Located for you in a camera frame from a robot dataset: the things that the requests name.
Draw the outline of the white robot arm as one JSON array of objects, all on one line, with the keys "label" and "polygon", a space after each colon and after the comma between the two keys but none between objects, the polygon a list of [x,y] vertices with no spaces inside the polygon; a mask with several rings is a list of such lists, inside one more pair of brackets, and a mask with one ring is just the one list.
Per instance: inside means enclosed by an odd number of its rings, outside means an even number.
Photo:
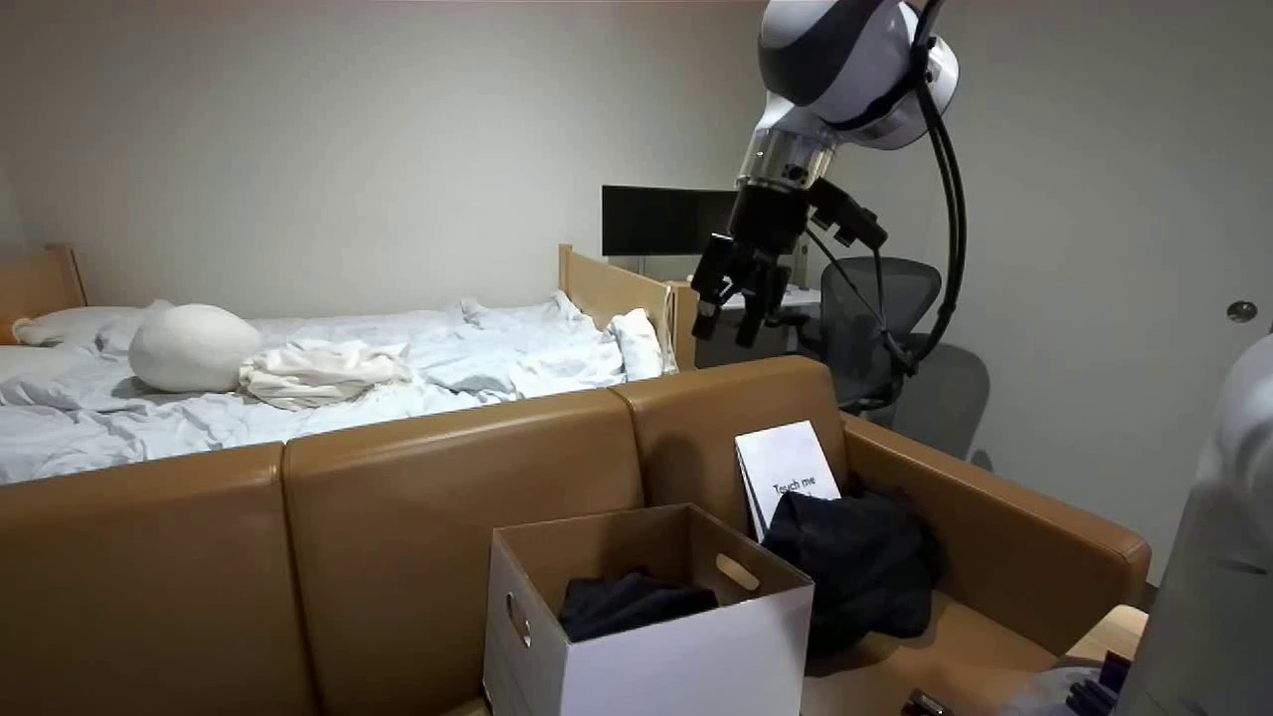
[{"label": "white robot arm", "polygon": [[962,238],[962,179],[942,128],[959,57],[934,33],[942,0],[770,0],[756,57],[766,113],[750,137],[730,222],[697,269],[697,340],[714,340],[730,299],[746,304],[735,342],[780,309],[787,259],[807,227],[884,246],[878,219],[828,179],[845,144],[899,151],[927,140],[941,154],[951,238]]}]

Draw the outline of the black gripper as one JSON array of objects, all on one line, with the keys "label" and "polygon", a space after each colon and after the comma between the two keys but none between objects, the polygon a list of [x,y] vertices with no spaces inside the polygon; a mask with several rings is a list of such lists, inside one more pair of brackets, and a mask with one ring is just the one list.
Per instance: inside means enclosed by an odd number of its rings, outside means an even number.
[{"label": "black gripper", "polygon": [[693,269],[693,334],[709,340],[731,285],[746,285],[735,342],[751,348],[785,304],[785,266],[807,227],[824,227],[845,246],[865,242],[868,251],[878,251],[889,242],[878,215],[828,179],[816,179],[803,190],[746,189],[730,215],[730,238],[714,234]]}]

